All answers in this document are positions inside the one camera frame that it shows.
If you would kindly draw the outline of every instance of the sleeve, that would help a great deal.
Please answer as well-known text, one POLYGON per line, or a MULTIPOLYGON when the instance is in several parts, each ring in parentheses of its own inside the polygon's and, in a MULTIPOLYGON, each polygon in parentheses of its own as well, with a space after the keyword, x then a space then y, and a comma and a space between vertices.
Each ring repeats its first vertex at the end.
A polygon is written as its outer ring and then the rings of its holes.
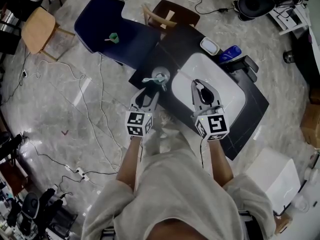
POLYGON ((128 185, 110 180, 85 217, 81 239, 99 240, 102 230, 109 227, 114 216, 120 214, 134 198, 128 185))
POLYGON ((232 197, 239 211, 248 211, 255 217, 265 239, 274 235, 276 222, 272 204, 252 179, 246 174, 240 174, 223 188, 232 197))

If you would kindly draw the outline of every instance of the blue bottle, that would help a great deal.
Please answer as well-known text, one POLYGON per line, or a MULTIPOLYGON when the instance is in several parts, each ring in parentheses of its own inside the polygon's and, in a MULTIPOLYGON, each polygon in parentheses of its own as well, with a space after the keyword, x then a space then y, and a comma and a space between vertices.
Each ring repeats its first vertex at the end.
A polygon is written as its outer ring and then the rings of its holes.
POLYGON ((228 62, 241 54, 241 49, 233 45, 219 55, 219 63, 228 62))

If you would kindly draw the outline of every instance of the marble floor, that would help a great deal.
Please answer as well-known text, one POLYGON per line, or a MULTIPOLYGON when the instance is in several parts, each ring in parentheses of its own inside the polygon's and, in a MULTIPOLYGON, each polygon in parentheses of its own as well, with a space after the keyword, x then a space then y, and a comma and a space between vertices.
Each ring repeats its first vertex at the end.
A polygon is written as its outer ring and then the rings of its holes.
MULTIPOLYGON (((89 1, 65 0, 61 8, 50 8, 50 11, 63 29, 73 31, 75 20, 89 1)), ((169 1, 194 10, 194 2, 169 1)), ((198 10, 207 12, 229 8, 232 1, 203 0, 198 10)), ((127 0, 122 16, 143 23, 141 4, 146 3, 154 8, 159 2, 127 0)), ((289 36, 279 36, 278 27, 267 16, 242 22, 233 10, 223 14, 202 15, 196 29, 214 40, 223 50, 238 45, 243 55, 249 55, 259 66, 256 86, 270 103, 254 134, 231 162, 234 173, 245 171, 262 148, 268 146, 293 158, 301 178, 314 149, 304 142, 300 131, 308 100, 308 86, 296 65, 286 64, 282 59, 283 52, 291 47, 289 36)), ((108 58, 102 58, 100 64, 100 55, 88 52, 77 37, 70 38, 60 33, 47 46, 47 51, 54 56, 62 54, 59 62, 69 64, 72 72, 65 64, 42 61, 48 59, 42 54, 29 55, 24 65, 27 78, 13 98, 1 106, 10 130, 15 135, 25 132, 39 154, 47 154, 72 169, 81 167, 85 171, 114 172, 108 160, 116 168, 121 153, 124 155, 129 145, 123 118, 131 96, 137 91, 128 83, 134 70, 108 58)), ((5 100, 18 85, 24 52, 25 45, 21 41, 16 54, 8 55, 4 61, 6 72, 1 94, 5 100)), ((200 137, 178 121, 177 125, 200 157, 200 137)), ((37 156, 30 143, 21 147, 21 153, 32 180, 42 191, 59 184, 63 175, 75 180, 81 178, 47 157, 37 156)), ((203 153, 204 160, 208 160, 205 146, 203 153)), ((208 163, 205 169, 210 171, 208 163)), ((78 183, 65 178, 61 184, 65 192, 73 193, 73 196, 67 195, 67 205, 73 213, 79 214, 79 223, 84 220, 87 208, 104 183, 115 177, 95 173, 88 176, 91 182, 78 183)))

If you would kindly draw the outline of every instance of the blue chair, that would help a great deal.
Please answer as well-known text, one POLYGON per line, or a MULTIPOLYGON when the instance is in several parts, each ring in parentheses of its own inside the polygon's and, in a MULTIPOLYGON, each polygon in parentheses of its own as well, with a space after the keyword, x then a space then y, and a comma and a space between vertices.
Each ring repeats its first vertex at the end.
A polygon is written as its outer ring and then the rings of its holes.
POLYGON ((91 0, 74 24, 74 31, 91 53, 100 53, 120 65, 138 69, 160 41, 161 32, 122 18, 123 0, 91 0), (117 33, 118 43, 105 41, 117 33))

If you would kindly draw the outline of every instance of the fiducial marker cube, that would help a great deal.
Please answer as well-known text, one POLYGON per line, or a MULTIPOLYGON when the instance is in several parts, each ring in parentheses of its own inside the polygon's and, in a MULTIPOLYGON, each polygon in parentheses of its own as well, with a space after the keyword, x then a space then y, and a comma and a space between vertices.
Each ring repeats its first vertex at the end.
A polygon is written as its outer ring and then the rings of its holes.
POLYGON ((199 115, 195 127, 204 141, 221 140, 230 131, 228 117, 224 113, 199 115))
POLYGON ((130 136, 146 136, 153 124, 152 113, 135 111, 125 113, 125 129, 130 136))

